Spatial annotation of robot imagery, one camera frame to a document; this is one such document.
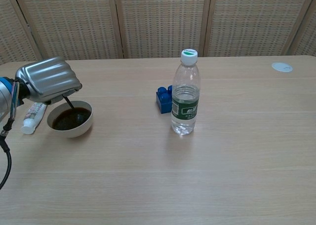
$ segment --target water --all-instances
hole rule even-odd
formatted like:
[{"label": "water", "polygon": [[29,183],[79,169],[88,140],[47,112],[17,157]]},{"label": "water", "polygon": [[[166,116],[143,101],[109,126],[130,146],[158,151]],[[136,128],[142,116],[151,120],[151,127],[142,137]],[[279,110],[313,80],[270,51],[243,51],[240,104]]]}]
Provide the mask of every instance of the water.
[{"label": "water", "polygon": [[[172,90],[172,99],[179,104],[194,105],[199,98],[199,89],[194,85],[176,85]],[[192,119],[178,119],[171,114],[172,129],[179,135],[190,134],[195,126],[197,116]]]}]

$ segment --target white bowl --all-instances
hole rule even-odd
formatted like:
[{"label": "white bowl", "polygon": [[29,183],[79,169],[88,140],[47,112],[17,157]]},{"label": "white bowl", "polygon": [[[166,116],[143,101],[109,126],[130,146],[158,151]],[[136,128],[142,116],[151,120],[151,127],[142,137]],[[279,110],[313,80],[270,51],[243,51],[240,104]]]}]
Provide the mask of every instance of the white bowl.
[{"label": "white bowl", "polygon": [[48,126],[55,132],[56,135],[64,138],[74,138],[78,137],[82,134],[84,134],[92,125],[92,119],[93,119],[93,109],[92,106],[85,102],[85,101],[71,101],[71,103],[74,105],[75,108],[85,108],[89,111],[91,111],[91,115],[88,118],[87,121],[85,121],[82,125],[70,129],[70,130],[55,130],[53,129],[53,122],[54,120],[64,111],[70,109],[70,106],[68,103],[63,103],[56,107],[54,110],[51,111],[51,113],[47,117],[47,124]]}]

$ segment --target white round object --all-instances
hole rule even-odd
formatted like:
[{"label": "white round object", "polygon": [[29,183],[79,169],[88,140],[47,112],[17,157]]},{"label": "white round object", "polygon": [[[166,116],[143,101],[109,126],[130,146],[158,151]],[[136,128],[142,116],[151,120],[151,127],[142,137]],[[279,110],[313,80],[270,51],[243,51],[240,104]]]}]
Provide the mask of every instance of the white round object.
[{"label": "white round object", "polygon": [[70,108],[68,103],[63,103],[63,104],[59,105],[54,110],[52,110],[51,113],[47,117],[47,124],[53,130],[53,132],[56,136],[60,136],[60,137],[64,137],[64,138],[78,137],[78,136],[84,134],[92,125],[92,120],[93,120],[93,108],[92,108],[92,106],[85,101],[71,101],[71,103],[74,105],[75,108],[85,108],[85,109],[91,111],[91,115],[87,121],[85,121],[82,125],[74,128],[74,129],[55,130],[52,127],[54,120],[61,113],[63,113],[64,111],[66,111]]},{"label": "white round object", "polygon": [[293,70],[293,67],[289,65],[288,63],[283,63],[283,62],[275,62],[272,63],[273,69],[276,71],[281,71],[281,72],[291,72]]},{"label": "white round object", "polygon": [[36,122],[33,119],[25,119],[23,121],[23,126],[21,127],[21,131],[23,134],[31,135],[35,131]]},{"label": "white round object", "polygon": [[181,62],[186,66],[194,65],[198,61],[198,52],[193,49],[185,49],[181,52]]}]

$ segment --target water bottle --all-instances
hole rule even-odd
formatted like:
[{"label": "water bottle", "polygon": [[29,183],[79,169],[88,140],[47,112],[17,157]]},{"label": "water bottle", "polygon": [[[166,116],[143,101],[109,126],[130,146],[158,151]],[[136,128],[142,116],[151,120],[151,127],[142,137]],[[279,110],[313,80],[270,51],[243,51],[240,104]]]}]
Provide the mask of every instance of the water bottle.
[{"label": "water bottle", "polygon": [[173,79],[171,126],[179,135],[190,134],[196,123],[201,82],[197,61],[197,51],[183,50],[181,64]]}]

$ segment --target plastic bottle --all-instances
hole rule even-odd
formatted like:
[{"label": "plastic bottle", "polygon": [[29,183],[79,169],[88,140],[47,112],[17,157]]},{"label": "plastic bottle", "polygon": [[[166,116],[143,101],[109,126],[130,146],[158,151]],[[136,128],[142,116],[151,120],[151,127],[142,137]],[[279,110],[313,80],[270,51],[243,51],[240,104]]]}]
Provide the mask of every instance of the plastic bottle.
[{"label": "plastic bottle", "polygon": [[195,126],[200,91],[200,76],[196,62],[198,52],[185,49],[172,85],[172,129],[179,135],[190,134]]},{"label": "plastic bottle", "polygon": [[22,133],[27,135],[33,134],[44,116],[46,107],[47,105],[43,103],[34,103],[31,106],[24,117],[23,126],[21,127]]}]

